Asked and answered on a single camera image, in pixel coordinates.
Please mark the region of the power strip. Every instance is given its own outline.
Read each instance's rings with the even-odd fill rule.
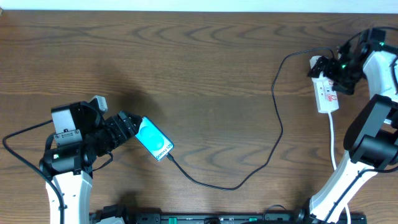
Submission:
[[[316,64],[320,56],[314,56],[310,59],[311,68]],[[317,108],[319,113],[331,113],[337,110],[338,100],[337,93],[333,91],[333,81],[323,75],[319,78],[312,78],[313,88],[315,90],[315,99],[317,100]]]

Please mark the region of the wood grain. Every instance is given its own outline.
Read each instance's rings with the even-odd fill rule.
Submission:
[[[110,111],[147,115],[175,143],[196,179],[234,186],[263,164],[280,126],[271,83],[292,52],[336,47],[362,29],[398,26],[398,16],[188,12],[7,11],[0,18],[0,135],[50,118],[50,109],[104,95]],[[388,41],[398,44],[389,34]],[[332,173],[328,118],[318,114],[308,60],[286,61],[275,87],[284,136],[268,167],[239,190],[193,185],[135,140],[95,173],[91,211],[114,203],[164,212],[295,209]],[[337,159],[347,127],[368,101],[363,80],[340,95]],[[10,140],[34,164],[51,125]],[[100,158],[98,166],[106,158]],[[48,223],[44,182],[0,150],[0,223]],[[397,175],[378,175],[350,202],[369,223],[395,223]]]

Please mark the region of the wooden table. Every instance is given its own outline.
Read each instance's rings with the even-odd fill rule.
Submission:
[[[279,135],[271,83],[281,60],[299,50],[334,48],[371,26],[398,26],[398,16],[6,11],[0,17],[0,135],[50,119],[53,106],[103,95],[106,116],[128,110],[151,118],[194,178],[235,186],[265,162]],[[170,161],[157,162],[130,140],[95,172],[91,211],[114,203],[191,213],[301,206],[332,173],[328,118],[317,112],[307,77],[316,54],[328,52],[286,61],[275,86],[284,136],[268,167],[239,190],[194,185]],[[333,113],[338,160],[348,126],[368,101],[366,81],[339,101]],[[38,164],[52,132],[48,125],[9,144]],[[351,211],[364,212],[369,223],[395,223],[397,177],[371,179],[349,203]],[[48,223],[44,186],[0,150],[0,223]]]

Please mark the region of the blue device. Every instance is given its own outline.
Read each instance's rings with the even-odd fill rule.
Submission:
[[[174,148],[174,144],[146,116],[142,118],[136,138],[158,161]]]

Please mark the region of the white backdrop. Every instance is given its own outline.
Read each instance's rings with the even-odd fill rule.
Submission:
[[[398,13],[398,0],[0,0],[3,9]]]

